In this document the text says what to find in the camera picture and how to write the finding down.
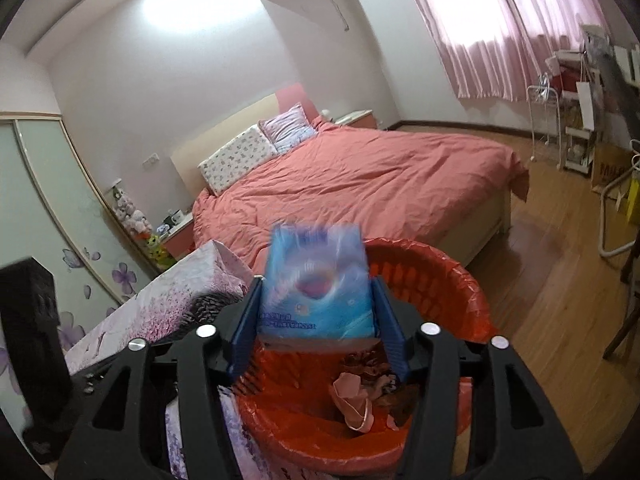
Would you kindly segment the blue tissue pack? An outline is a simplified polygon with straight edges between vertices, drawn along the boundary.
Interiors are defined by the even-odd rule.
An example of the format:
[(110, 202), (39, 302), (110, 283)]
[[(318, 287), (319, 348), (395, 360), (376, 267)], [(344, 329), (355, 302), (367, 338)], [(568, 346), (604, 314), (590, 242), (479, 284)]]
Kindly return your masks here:
[(375, 342), (358, 226), (273, 227), (257, 333), (267, 346), (299, 351), (356, 350)]

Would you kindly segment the floral purple table cloth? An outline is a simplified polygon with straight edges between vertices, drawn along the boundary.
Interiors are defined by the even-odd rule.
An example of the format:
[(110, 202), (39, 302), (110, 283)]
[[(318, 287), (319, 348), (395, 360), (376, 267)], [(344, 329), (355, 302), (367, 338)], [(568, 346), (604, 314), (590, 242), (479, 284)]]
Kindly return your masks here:
[[(156, 341), (178, 328), (193, 299), (206, 292), (244, 292), (246, 266), (227, 248), (209, 243), (178, 263), (111, 313), (72, 353), (68, 366), (80, 370), (114, 356), (135, 336)], [(235, 400), (222, 401), (224, 417), (232, 423), (233, 451), (238, 453), (245, 479), (296, 478), (295, 466), (270, 460), (240, 422)]]

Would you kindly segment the red plastic laundry basket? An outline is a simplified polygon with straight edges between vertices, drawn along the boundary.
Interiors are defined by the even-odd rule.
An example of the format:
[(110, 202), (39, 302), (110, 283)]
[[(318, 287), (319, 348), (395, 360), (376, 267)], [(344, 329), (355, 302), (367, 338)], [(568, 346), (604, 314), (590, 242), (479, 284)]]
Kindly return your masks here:
[[(424, 321), (455, 337), (486, 342), (496, 329), (476, 279), (446, 252), (419, 242), (375, 238), (366, 244), (370, 273)], [(258, 371), (236, 399), (244, 429), (276, 469), (334, 476), (396, 468), (418, 389), (390, 369), (382, 344), (355, 353), (256, 350)]]

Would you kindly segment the floral sliding wardrobe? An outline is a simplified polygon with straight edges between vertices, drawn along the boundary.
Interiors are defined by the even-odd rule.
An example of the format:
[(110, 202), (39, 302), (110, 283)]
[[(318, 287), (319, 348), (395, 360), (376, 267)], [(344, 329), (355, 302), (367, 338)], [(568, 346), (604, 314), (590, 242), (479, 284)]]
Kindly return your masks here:
[(58, 119), (1, 122), (1, 261), (25, 257), (53, 275), (64, 351), (156, 275), (113, 217)]

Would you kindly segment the pink white nightstand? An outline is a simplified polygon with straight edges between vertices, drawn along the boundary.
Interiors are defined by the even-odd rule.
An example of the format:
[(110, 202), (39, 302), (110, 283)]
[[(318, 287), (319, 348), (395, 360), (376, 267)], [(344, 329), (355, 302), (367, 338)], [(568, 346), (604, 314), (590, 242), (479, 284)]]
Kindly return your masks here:
[(163, 245), (176, 260), (194, 251), (193, 214), (186, 214), (178, 226), (169, 230)]

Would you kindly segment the hanging plush toy stack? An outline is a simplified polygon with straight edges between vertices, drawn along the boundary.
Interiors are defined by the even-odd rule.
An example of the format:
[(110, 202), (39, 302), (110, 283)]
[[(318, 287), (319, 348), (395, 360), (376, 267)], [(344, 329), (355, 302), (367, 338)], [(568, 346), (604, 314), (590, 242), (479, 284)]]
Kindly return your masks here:
[(116, 182), (111, 188), (114, 214), (119, 223), (144, 252), (157, 270), (164, 272), (176, 263), (175, 258), (163, 245), (160, 237), (154, 231), (152, 223), (136, 206), (132, 198)]

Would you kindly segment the beige pink headboard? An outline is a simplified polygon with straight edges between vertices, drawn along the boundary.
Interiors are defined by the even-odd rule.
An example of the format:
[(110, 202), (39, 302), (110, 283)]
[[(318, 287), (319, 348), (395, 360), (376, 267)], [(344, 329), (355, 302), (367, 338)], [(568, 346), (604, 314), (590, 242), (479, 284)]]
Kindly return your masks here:
[(194, 139), (177, 148), (170, 156), (186, 190), (192, 198), (197, 198), (206, 182), (198, 164), (218, 148), (231, 141), (248, 127), (260, 120), (286, 112), (294, 104), (303, 105), (307, 118), (312, 122), (320, 115), (302, 84), (292, 84), (271, 93), (269, 96), (244, 107), (213, 127), (207, 127)]

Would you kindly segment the white floral pillow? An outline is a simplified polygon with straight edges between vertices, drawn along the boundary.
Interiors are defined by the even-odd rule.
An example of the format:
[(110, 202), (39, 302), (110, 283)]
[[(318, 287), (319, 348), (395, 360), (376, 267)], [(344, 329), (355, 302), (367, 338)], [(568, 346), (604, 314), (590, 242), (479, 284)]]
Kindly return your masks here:
[(277, 149), (258, 125), (252, 125), (200, 162), (198, 169), (210, 192), (219, 196), (277, 154)]

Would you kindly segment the salmon pink bed duvet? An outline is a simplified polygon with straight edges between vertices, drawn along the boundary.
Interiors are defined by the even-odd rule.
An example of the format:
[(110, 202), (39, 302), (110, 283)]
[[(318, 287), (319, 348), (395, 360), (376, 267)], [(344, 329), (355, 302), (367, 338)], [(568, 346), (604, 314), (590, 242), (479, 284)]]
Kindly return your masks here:
[(512, 148), (464, 133), (402, 132), (314, 122), (312, 138), (193, 204), (193, 240), (224, 244), (264, 270), (279, 223), (356, 224), (363, 238), (415, 240), (470, 262), (509, 227), (529, 172)]

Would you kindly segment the pink striped pillow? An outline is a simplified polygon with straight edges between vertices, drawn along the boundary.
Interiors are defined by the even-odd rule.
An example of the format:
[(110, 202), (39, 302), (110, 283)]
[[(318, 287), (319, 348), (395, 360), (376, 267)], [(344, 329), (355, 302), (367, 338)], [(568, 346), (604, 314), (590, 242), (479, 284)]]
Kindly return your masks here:
[(286, 154), (318, 131), (308, 122), (303, 105), (296, 103), (286, 112), (258, 122), (260, 131), (280, 155)]

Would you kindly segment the far side nightstand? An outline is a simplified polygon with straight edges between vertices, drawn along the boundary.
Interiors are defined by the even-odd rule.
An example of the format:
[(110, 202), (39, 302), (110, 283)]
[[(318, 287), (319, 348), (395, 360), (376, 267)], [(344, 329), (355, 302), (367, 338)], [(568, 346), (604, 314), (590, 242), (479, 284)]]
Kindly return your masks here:
[(353, 112), (335, 119), (334, 124), (352, 128), (378, 128), (378, 121), (373, 114), (373, 110), (354, 110)]

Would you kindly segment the cluttered desk shelf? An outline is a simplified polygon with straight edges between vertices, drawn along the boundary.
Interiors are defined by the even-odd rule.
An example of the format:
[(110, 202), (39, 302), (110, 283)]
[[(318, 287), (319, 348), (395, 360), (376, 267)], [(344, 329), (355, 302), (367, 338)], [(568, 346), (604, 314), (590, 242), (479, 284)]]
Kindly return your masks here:
[(590, 179), (594, 192), (631, 167), (626, 124), (639, 111), (639, 46), (614, 44), (600, 25), (582, 25), (575, 49), (556, 50), (540, 81), (559, 109), (560, 167)]

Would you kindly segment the pink window curtain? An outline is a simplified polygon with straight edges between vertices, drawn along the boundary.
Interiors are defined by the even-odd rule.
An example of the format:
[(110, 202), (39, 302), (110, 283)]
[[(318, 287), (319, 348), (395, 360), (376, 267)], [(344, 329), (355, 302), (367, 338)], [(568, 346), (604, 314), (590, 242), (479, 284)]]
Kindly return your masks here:
[(413, 0), (460, 100), (518, 102), (547, 58), (608, 28), (599, 0)]

